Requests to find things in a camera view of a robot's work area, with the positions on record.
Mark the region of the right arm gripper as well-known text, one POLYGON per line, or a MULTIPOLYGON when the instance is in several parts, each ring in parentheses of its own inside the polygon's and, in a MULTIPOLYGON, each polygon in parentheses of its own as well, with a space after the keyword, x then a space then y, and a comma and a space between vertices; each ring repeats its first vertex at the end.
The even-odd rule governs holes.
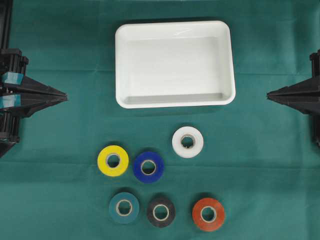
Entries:
POLYGON ((267 99, 312 115, 315 144, 320 146, 320 50, 309 56, 312 78, 267 93, 267 99))

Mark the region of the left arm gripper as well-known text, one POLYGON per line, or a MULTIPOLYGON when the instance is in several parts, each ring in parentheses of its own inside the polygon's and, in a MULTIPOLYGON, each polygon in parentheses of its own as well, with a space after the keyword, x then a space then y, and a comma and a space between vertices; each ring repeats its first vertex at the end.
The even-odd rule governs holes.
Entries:
POLYGON ((27 57, 18 48, 0 50, 0 155, 20 141, 20 117, 68 100, 67 94, 28 76, 27 57))

